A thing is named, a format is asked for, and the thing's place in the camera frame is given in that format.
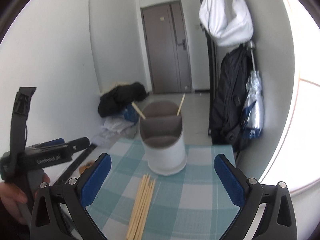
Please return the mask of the person's left hand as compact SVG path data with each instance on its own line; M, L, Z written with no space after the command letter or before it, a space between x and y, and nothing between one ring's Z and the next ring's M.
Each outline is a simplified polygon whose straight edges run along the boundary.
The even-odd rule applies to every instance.
M6 211L20 224L26 225L25 218L22 216L18 203L26 204L27 197L25 193L13 183L1 181L1 202Z

